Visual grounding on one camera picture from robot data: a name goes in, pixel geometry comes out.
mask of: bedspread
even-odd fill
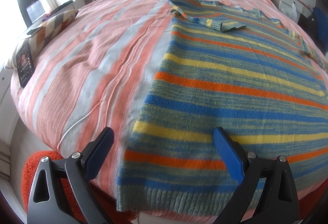
[[[117,196],[122,155],[170,41],[168,0],[97,0],[80,9],[69,27],[35,60],[35,73],[20,88],[17,73],[11,94],[20,117],[45,144],[64,157],[82,150],[104,126],[115,142],[94,184]],[[231,7],[258,8],[300,34],[309,36],[270,0],[218,0]],[[328,86],[327,74],[315,63]],[[303,190],[300,197],[310,189]],[[183,221],[211,221],[160,212]]]

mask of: smartphone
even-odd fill
[[[21,87],[25,87],[34,73],[30,46],[25,43],[16,55],[18,78]]]

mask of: pillow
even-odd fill
[[[29,44],[32,60],[34,60],[41,52],[41,50],[62,30],[64,30],[69,24],[71,24],[77,13],[77,9],[65,11],[58,15],[53,16],[47,21],[41,23],[41,25],[35,29],[29,31],[31,36],[20,40],[13,54],[8,58],[7,63],[5,64],[6,68],[15,68],[17,69],[16,64],[16,54],[26,43]]]

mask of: striped sweater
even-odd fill
[[[217,126],[245,151],[286,156],[298,190],[327,178],[328,93],[311,59],[327,62],[260,10],[169,4],[171,42],[124,154],[118,209],[218,215],[237,181],[213,146]]]

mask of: orange knitted fabric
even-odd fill
[[[40,159],[44,156],[50,157],[52,160],[62,159],[63,157],[55,151],[39,151],[34,153],[27,160],[23,173],[22,173],[22,184],[21,184],[21,192],[22,199],[24,203],[25,211],[27,211],[28,198],[30,196],[32,181],[36,172],[36,169],[39,165]],[[85,221],[80,208],[75,201],[73,192],[68,183],[67,179],[62,179],[63,188],[67,197],[67,200],[71,206],[72,212],[74,216],[80,220]],[[91,185],[91,189],[107,215],[112,219],[114,224],[131,224],[129,220],[133,220],[137,217],[137,215],[131,211],[126,212],[117,212],[115,200],[106,195],[103,191],[99,190],[95,186]]]

